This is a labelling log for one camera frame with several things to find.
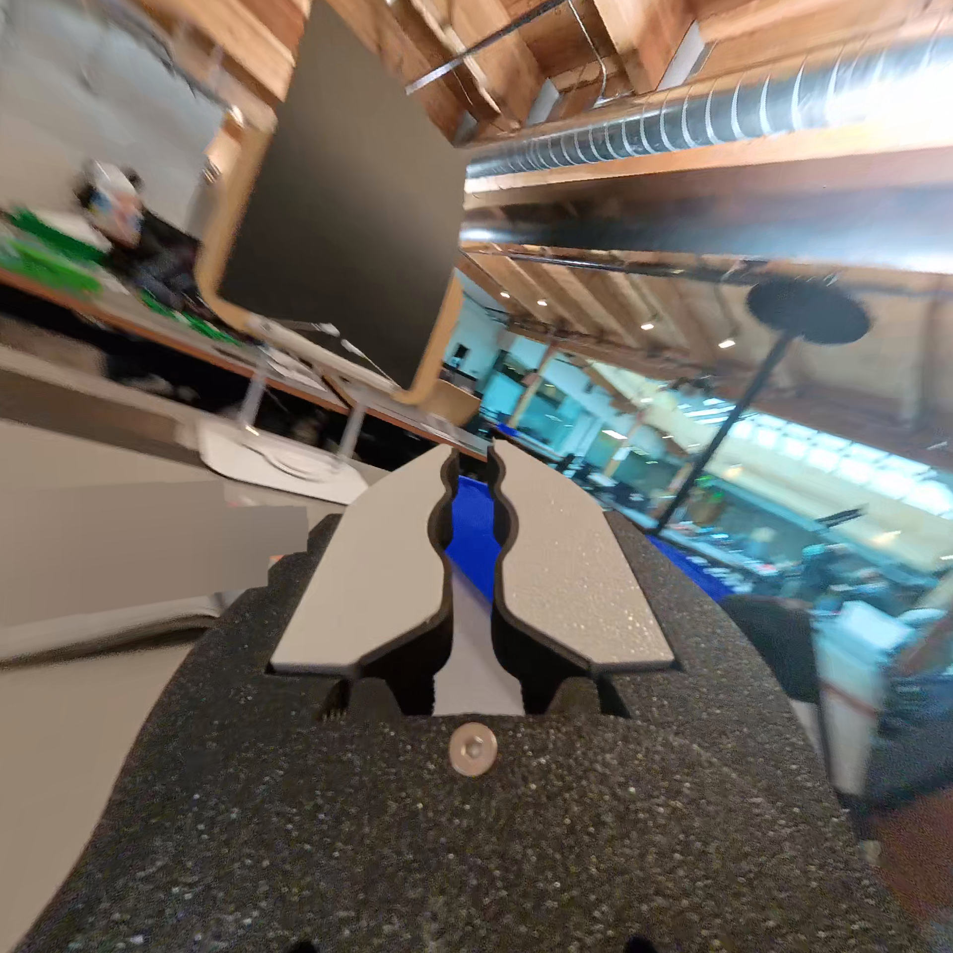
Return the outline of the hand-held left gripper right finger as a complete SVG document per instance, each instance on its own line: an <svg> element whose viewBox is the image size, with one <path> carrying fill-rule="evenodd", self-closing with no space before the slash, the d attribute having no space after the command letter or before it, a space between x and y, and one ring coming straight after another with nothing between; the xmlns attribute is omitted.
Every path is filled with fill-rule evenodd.
<svg viewBox="0 0 953 953"><path fill-rule="evenodd" d="M492 644L525 708L548 708L566 681L616 708L615 676L665 671L677 655L602 507L504 440L488 452L494 502Z"/></svg>

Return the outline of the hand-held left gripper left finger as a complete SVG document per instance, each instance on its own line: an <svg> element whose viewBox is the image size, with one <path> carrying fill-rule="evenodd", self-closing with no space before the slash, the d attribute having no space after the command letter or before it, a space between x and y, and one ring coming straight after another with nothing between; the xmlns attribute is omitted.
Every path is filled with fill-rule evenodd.
<svg viewBox="0 0 953 953"><path fill-rule="evenodd" d="M439 445L340 517L269 662L283 676L383 681L401 711L433 711L454 637L458 452Z"/></svg>

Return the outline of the grey desk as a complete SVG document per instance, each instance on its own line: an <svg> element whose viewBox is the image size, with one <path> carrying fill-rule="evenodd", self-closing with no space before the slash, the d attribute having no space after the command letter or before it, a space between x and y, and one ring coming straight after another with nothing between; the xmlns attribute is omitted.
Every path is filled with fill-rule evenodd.
<svg viewBox="0 0 953 953"><path fill-rule="evenodd" d="M454 721L384 682L268 672L340 518L187 655L14 668L2 950L493 951L505 863Z"/></svg>

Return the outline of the wood-edged background table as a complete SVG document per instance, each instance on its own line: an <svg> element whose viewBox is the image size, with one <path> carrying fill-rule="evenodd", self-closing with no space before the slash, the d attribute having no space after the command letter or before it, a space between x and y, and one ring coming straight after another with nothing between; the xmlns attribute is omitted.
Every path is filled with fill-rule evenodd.
<svg viewBox="0 0 953 953"><path fill-rule="evenodd" d="M161 316L148 308L128 291L107 288L97 294L72 294L53 287L32 276L6 267L1 269L2 285L40 298L78 314L89 317L115 331L147 340L169 351L202 361L232 375L252 378L258 367L258 350L252 346L238 346L211 340L172 318ZM352 374L331 369L311 359L314 373L310 377L286 375L269 364L265 378L269 387L298 399L306 400L327 411L344 414L362 411L419 437L450 446L459 453L484 462L489 442L470 435L459 427L418 408L393 399L388 389L378 389L358 381Z"/></svg>

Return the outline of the black mesh chair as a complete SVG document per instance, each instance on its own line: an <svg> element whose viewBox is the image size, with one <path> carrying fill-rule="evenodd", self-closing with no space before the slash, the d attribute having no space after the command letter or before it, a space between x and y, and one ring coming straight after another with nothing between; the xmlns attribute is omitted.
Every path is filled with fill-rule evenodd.
<svg viewBox="0 0 953 953"><path fill-rule="evenodd" d="M813 618L803 603L732 595L721 602L721 609L756 649L786 697L819 703Z"/></svg>

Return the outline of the curved plywood board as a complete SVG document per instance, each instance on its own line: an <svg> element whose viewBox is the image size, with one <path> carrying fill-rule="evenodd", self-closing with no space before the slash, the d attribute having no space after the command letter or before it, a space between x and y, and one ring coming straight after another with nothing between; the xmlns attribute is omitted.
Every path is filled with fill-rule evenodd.
<svg viewBox="0 0 953 953"><path fill-rule="evenodd" d="M416 408L422 413L464 428L478 415L480 404L481 398L478 395L438 378L427 397L420 401Z"/></svg>

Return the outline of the toy brick instruction booklet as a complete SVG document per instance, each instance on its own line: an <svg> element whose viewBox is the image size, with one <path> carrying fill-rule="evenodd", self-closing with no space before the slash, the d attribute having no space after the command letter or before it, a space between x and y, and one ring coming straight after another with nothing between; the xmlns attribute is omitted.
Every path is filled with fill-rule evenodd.
<svg viewBox="0 0 953 953"><path fill-rule="evenodd" d="M3 668L85 657L142 641L205 630L228 607L223 595L153 602L41 621L3 624Z"/></svg>

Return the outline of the green toy brick foliage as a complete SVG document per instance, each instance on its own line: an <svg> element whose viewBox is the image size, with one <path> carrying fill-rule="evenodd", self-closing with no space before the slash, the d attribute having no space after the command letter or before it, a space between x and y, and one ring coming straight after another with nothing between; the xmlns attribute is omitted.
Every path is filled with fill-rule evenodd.
<svg viewBox="0 0 953 953"><path fill-rule="evenodd" d="M239 348L253 345L239 333L227 329L205 304L188 292L155 287L139 288L136 296L147 309L164 316L174 323L197 332L202 337L217 343Z"/></svg>

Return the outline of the black pole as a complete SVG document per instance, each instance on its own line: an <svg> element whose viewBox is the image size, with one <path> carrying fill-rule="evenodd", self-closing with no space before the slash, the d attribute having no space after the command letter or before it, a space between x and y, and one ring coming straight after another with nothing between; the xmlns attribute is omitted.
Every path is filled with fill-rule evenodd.
<svg viewBox="0 0 953 953"><path fill-rule="evenodd" d="M747 310L762 325L776 333L768 355L756 370L743 395L695 462L649 531L658 537L687 501L708 463L754 399L768 384L791 345L805 341L819 346L841 346L861 340L871 322L864 307L849 295L818 280L772 277L758 282L747 293Z"/></svg>

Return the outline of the dark ceiling pipe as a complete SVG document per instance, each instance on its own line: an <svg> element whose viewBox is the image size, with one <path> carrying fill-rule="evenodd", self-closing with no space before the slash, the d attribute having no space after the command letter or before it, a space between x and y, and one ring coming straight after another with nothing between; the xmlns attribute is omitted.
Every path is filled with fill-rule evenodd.
<svg viewBox="0 0 953 953"><path fill-rule="evenodd" d="M949 185L694 197L570 211L475 209L459 239L586 252L718 256L950 275Z"/></svg>

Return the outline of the monitor with white stand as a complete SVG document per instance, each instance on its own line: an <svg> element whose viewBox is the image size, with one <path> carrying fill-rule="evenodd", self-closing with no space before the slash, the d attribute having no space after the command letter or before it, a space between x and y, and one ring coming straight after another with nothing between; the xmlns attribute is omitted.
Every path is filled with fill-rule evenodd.
<svg viewBox="0 0 953 953"><path fill-rule="evenodd" d="M313 2L272 133L248 134L195 276L230 327L410 406L458 323L466 159Z"/></svg>

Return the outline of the green box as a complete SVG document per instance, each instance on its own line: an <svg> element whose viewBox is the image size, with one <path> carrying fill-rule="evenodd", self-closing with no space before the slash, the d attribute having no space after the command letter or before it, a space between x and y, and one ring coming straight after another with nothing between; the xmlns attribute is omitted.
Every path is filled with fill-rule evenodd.
<svg viewBox="0 0 953 953"><path fill-rule="evenodd" d="M19 208L1 216L1 267L44 287L83 296L103 292L105 252Z"/></svg>

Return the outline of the large spiral metal duct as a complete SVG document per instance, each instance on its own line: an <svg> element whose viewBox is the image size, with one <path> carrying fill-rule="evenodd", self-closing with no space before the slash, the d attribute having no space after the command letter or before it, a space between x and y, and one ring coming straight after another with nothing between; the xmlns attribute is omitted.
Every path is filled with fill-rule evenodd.
<svg viewBox="0 0 953 953"><path fill-rule="evenodd" d="M560 172L816 130L951 117L951 24L864 37L584 113L475 151L467 182Z"/></svg>

